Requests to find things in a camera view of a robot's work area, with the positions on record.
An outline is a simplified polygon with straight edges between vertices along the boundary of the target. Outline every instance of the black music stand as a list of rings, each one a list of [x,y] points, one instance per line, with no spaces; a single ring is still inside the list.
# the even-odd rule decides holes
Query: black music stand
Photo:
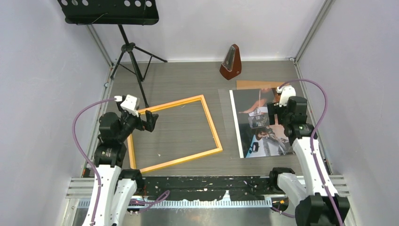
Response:
[[[137,47],[136,44],[133,42],[129,43],[122,24],[156,24],[160,18],[158,15],[155,0],[58,0],[58,3],[60,4],[62,11],[65,14],[65,21],[69,24],[118,25],[125,44],[122,45],[122,52],[112,72],[111,79],[114,78],[115,72],[119,65],[135,74],[137,82],[140,86],[141,94],[143,95],[145,107],[149,107],[141,82],[144,81],[147,75],[148,67],[150,66],[153,57],[163,62],[167,61],[150,52],[145,51],[142,48]],[[142,76],[141,71],[138,67],[135,55],[133,54],[133,49],[137,49],[151,56],[147,68],[145,69],[144,76]],[[130,56],[134,71],[120,64],[120,61],[126,52],[128,52]]]

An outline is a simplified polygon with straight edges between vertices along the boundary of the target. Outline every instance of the yellow wooden frame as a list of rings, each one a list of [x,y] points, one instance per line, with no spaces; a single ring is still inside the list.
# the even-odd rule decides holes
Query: yellow wooden frame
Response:
[[[138,112],[140,114],[144,114],[145,111],[147,111],[147,110],[151,111],[151,112],[157,112],[157,111],[168,109],[168,108],[171,108],[171,107],[176,107],[176,106],[179,106],[179,105],[192,103],[192,102],[195,102],[195,101],[201,101],[201,103],[202,103],[202,107],[204,108],[205,115],[207,116],[209,127],[211,128],[212,135],[213,135],[213,138],[215,140],[216,148],[212,149],[212,150],[209,150],[209,151],[204,151],[204,152],[201,152],[201,153],[198,153],[198,154],[189,155],[187,157],[183,157],[183,158],[180,158],[180,159],[175,159],[175,160],[172,160],[172,161],[168,161],[168,162],[164,162],[164,163],[161,163],[161,164],[157,164],[157,165],[154,165],[154,166],[149,166],[149,167],[140,169],[140,171],[142,173],[146,173],[146,172],[150,172],[150,171],[154,171],[154,170],[159,170],[161,168],[165,168],[165,167],[168,167],[168,166],[173,166],[173,165],[176,165],[176,164],[179,164],[179,163],[182,163],[182,162],[186,162],[186,161],[191,161],[191,160],[194,160],[194,159],[197,159],[197,158],[205,157],[207,155],[219,153],[219,152],[221,152],[223,150],[222,145],[220,144],[219,136],[217,135],[217,132],[216,132],[215,125],[213,124],[212,117],[211,117],[211,114],[209,112],[207,103],[205,101],[204,95],[190,97],[190,98],[186,98],[186,99],[182,99],[182,100],[176,100],[174,102],[170,102],[170,103],[166,103],[166,104],[162,104],[162,105],[158,105],[158,106],[154,106],[154,107],[141,109]],[[136,158],[135,158],[135,151],[134,151],[134,148],[133,148],[133,136],[131,134],[128,137],[128,152],[129,152],[130,167],[132,169],[136,169]]]

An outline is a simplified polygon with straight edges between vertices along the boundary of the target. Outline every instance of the empty picture frame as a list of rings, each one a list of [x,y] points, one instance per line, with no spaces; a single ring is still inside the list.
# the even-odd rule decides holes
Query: empty picture frame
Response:
[[[179,158],[179,159],[175,159],[175,160],[172,160],[172,161],[168,161],[168,162],[164,162],[164,163],[161,163],[161,164],[157,164],[157,165],[154,165],[154,166],[149,166],[149,167],[140,169],[141,173],[146,173],[146,172],[150,172],[150,171],[154,171],[154,170],[159,170],[161,168],[165,168],[165,167],[168,167],[168,166],[173,166],[173,165],[176,165],[176,164],[179,164],[179,163],[182,163],[182,162],[186,162],[186,161],[194,160],[194,159],[197,159],[197,158],[205,157],[207,155],[219,153],[219,152],[221,152],[223,150],[222,149],[222,145],[220,144],[219,136],[217,135],[217,132],[216,132],[215,125],[213,124],[212,117],[211,117],[211,114],[209,112],[207,103],[205,101],[204,95],[190,97],[190,98],[186,98],[186,99],[182,99],[182,100],[176,100],[174,102],[170,102],[170,103],[166,103],[166,104],[162,104],[162,105],[158,105],[158,106],[154,106],[154,107],[141,109],[138,112],[140,114],[144,114],[145,111],[148,110],[148,111],[151,111],[151,112],[154,113],[154,112],[157,112],[157,111],[160,111],[160,110],[168,109],[168,108],[171,108],[171,107],[176,107],[176,106],[179,106],[179,105],[185,105],[185,104],[192,103],[192,102],[195,102],[195,101],[201,101],[201,103],[202,103],[202,107],[204,108],[204,112],[205,112],[205,115],[207,117],[209,127],[211,129],[213,138],[215,140],[216,148],[212,149],[212,150],[209,150],[209,151],[204,151],[204,152],[201,152],[201,153],[198,153],[198,154],[193,154],[193,155],[189,155],[189,156],[186,156],[186,157],[183,157],[183,158]],[[128,137],[128,152],[129,152],[130,167],[132,169],[136,169],[135,151],[134,151],[134,148],[133,148],[133,136],[131,134]]]

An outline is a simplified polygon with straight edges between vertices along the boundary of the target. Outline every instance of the scratched black surface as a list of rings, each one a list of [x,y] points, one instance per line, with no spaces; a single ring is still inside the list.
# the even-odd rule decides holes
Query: scratched black surface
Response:
[[[269,187],[269,179],[260,176],[239,177],[146,177],[146,195],[155,200],[169,190],[167,200],[220,200],[229,191],[231,201],[264,200],[262,195],[277,194]]]

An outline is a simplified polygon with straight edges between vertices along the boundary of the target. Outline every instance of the white wall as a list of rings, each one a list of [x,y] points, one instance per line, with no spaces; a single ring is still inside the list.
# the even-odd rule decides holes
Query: white wall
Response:
[[[57,1],[1,1],[0,27],[0,222],[53,226],[84,162],[72,120],[101,99],[108,66]],[[94,118],[93,109],[78,121],[83,148]]]
[[[125,25],[130,42],[167,60],[222,60],[236,43],[243,60],[294,57],[322,0],[158,0],[160,20]],[[115,60],[124,41],[116,25],[95,25]],[[148,61],[138,53],[138,61]],[[123,62],[130,61],[124,56]]]
[[[361,226],[399,221],[398,12],[397,0],[336,1],[300,61],[327,90],[320,134]],[[318,118],[323,97],[307,87]]]

